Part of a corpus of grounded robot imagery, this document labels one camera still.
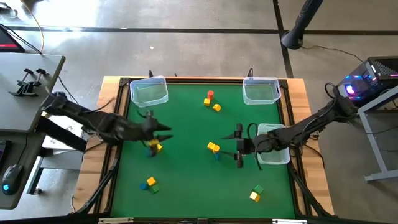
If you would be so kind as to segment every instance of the green cube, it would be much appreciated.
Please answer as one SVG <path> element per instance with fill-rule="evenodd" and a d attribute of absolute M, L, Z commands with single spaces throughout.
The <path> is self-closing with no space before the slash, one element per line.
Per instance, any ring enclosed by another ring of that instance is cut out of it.
<path fill-rule="evenodd" d="M 264 191 L 264 189 L 263 189 L 260 185 L 257 185 L 257 186 L 253 189 L 253 191 L 254 191 L 255 193 L 257 193 L 257 194 L 261 194 L 262 191 Z"/>
<path fill-rule="evenodd" d="M 157 184 L 150 187 L 150 191 L 152 192 L 152 194 L 156 194 L 156 192 L 158 192 L 159 190 L 160 190 L 160 188 Z"/>

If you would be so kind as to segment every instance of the computer mouse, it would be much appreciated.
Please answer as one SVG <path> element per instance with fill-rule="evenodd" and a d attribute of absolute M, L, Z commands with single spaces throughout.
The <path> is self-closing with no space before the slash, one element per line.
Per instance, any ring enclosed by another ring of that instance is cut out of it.
<path fill-rule="evenodd" d="M 5 195 L 15 194 L 21 184 L 23 166 L 15 164 L 9 166 L 2 177 L 1 190 Z"/>

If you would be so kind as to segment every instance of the blue cube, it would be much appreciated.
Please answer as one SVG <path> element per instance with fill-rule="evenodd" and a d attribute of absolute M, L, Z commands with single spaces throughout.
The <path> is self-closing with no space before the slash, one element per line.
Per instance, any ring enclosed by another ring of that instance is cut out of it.
<path fill-rule="evenodd" d="M 148 185 L 148 184 L 140 184 L 140 185 L 139 185 L 139 188 L 140 188 L 141 190 L 148 190 L 149 185 Z"/>

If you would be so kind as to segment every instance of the yellow cube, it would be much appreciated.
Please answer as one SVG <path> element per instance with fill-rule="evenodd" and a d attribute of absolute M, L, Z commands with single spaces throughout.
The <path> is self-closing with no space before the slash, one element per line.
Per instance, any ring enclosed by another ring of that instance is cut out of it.
<path fill-rule="evenodd" d="M 216 104 L 213 106 L 213 109 L 214 109 L 215 111 L 219 112 L 219 111 L 221 110 L 221 106 L 220 106 L 219 104 L 216 103 Z"/>
<path fill-rule="evenodd" d="M 213 153 L 218 153 L 220 151 L 220 147 L 218 145 L 215 145 L 213 148 Z"/>
<path fill-rule="evenodd" d="M 155 146 L 157 144 L 159 144 L 159 140 L 154 139 L 154 140 L 150 140 L 147 142 L 149 146 Z"/>
<path fill-rule="evenodd" d="M 214 144 L 214 143 L 212 143 L 212 142 L 209 142 L 209 144 L 207 145 L 207 148 L 209 149 L 209 150 L 212 150 L 212 151 L 214 151 L 214 147 L 216 146 L 216 144 Z"/>
<path fill-rule="evenodd" d="M 250 198 L 253 199 L 255 202 L 258 202 L 260 200 L 260 195 L 255 192 L 251 192 Z"/>
<path fill-rule="evenodd" d="M 154 177 L 149 177 L 149 179 L 147 179 L 147 183 L 149 186 L 153 186 L 156 184 L 156 180 L 154 179 Z"/>
<path fill-rule="evenodd" d="M 205 98 L 205 106 L 210 106 L 210 99 L 209 98 Z"/>
<path fill-rule="evenodd" d="M 163 149 L 163 146 L 161 146 L 160 144 L 158 144 L 156 146 L 157 146 L 157 152 L 161 152 L 161 150 Z"/>

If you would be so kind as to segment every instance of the wooden table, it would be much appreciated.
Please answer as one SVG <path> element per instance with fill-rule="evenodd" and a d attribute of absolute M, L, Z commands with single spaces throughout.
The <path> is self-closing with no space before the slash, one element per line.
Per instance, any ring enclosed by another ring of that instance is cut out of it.
<path fill-rule="evenodd" d="M 121 77 L 104 77 L 101 91 L 98 97 L 98 106 L 105 105 L 111 98 L 116 97 L 118 94 L 119 81 Z M 292 104 L 292 110 L 294 115 L 294 121 L 297 123 L 311 115 L 310 105 L 308 103 L 307 92 L 305 91 L 304 80 L 302 79 L 287 79 L 290 93 L 290 101 Z M 124 113 L 124 105 L 126 105 L 128 87 L 123 88 L 123 97 L 121 99 L 121 106 L 119 107 L 119 114 Z M 103 109 L 105 112 L 112 113 L 114 110 L 115 103 L 111 103 L 109 106 Z M 286 102 L 282 100 L 282 108 L 284 111 L 284 119 L 287 124 L 289 124 L 289 117 L 287 116 Z M 88 141 L 87 147 L 94 146 L 99 143 L 99 139 L 96 137 L 91 138 Z M 319 151 L 319 146 L 316 141 L 309 140 L 307 143 L 309 146 L 315 148 Z M 97 188 L 100 181 L 101 168 L 103 166 L 104 156 L 105 156 L 106 146 L 102 144 L 93 150 L 87 152 L 84 156 L 83 163 L 80 169 L 80 175 L 76 185 L 75 195 L 73 199 L 73 204 L 76 209 L 79 209 L 87 201 L 87 199 L 92 195 L 94 190 Z M 111 152 L 111 161 L 109 166 L 112 164 L 112 158 L 116 152 L 114 147 Z M 323 206 L 323 208 L 329 213 L 333 213 L 333 206 L 330 200 L 328 183 L 326 181 L 325 171 L 322 166 L 321 158 L 313 151 L 308 149 L 303 149 L 303 166 L 305 178 L 307 181 L 307 186 L 314 194 L 315 198 Z M 301 211 L 304 213 L 304 202 L 301 190 L 296 185 L 298 192 L 298 202 Z M 108 199 L 109 184 L 104 190 L 103 198 L 101 200 L 100 211 L 103 211 L 106 206 L 106 201 Z"/>

